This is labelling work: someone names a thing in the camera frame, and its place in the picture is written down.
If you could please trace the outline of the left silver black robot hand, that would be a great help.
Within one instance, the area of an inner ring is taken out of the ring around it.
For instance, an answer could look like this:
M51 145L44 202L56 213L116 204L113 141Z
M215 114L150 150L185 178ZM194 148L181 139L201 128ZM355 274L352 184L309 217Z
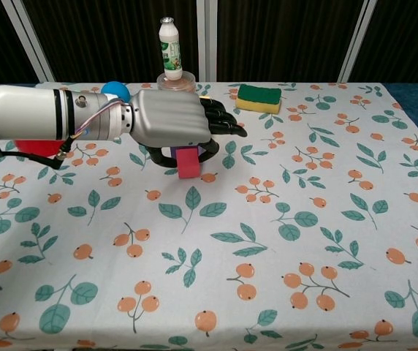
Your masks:
M176 168L178 161L163 148L195 147L201 164L219 152L214 135L248 135L220 101L186 91L141 90L122 111L126 131L166 168Z

